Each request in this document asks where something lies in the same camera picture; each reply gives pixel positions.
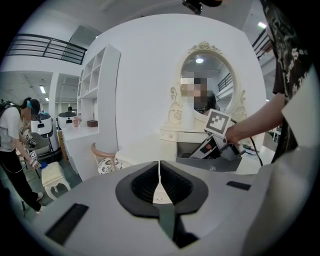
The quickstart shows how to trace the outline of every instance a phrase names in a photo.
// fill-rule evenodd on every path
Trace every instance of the wooden chair arm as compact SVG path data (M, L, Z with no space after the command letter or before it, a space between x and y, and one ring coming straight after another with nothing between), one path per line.
M115 158L116 157L116 154L106 153L106 152L103 152L103 151L100 151L100 150L96 149L96 143L95 142L91 144L91 151L97 157L101 157L101 158Z

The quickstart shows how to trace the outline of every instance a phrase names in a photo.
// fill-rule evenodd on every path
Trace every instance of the black cable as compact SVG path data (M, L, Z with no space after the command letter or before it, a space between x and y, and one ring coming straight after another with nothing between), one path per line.
M235 124L237 123L237 121L236 121L236 120L233 120L232 118L231 118L231 121L234 122ZM252 137L250 137L250 140L251 140L251 142L252 142L252 144L253 144L254 151L255 151L258 159L259 159L260 165L261 165L261 166L264 166L264 164L262 163L262 160L261 160L261 158L260 158L260 156L259 156L259 154L258 154L258 150L257 150L257 148L256 148L256 144L255 144L254 140L252 139Z

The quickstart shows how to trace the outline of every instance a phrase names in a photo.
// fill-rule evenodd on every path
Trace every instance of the backpack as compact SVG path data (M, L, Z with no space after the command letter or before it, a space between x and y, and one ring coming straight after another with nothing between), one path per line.
M19 107L16 107L14 103L12 103L11 101L8 100L8 101L4 101L0 104L0 118L6 109L12 108L12 107L16 108L19 111L19 114L21 116L21 109Z

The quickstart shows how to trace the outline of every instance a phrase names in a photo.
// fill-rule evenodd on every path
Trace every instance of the white t-shirt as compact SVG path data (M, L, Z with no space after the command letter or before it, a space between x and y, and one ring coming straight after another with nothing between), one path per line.
M0 116L0 151L11 152L15 149L13 139L19 139L23 126L19 110L16 107L7 108Z

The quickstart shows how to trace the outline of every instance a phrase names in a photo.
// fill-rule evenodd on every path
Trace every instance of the ornate mirror frame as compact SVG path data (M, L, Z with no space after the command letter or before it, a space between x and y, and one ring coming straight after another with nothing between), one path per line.
M182 131L181 129L181 120L183 112L183 99L181 95L181 73L182 68L186 60L194 54L211 54L220 61L222 61L228 68L232 80L233 80L233 94L231 101L227 107L225 113L230 114L233 119L236 121L241 121L247 118L247 112L245 109L245 100L246 100L246 91L242 88L241 81L237 71L233 68L232 62L222 53L220 49L214 45L210 45L208 42L201 42L198 45L194 45L190 48L187 53L181 58L181 61L178 64L178 68L175 75L174 86L170 88L171 99L173 103L170 106L168 112L168 121L165 123L163 130L176 130ZM207 121L207 116L200 114L195 111L195 126L190 132L200 132L204 133L204 126Z

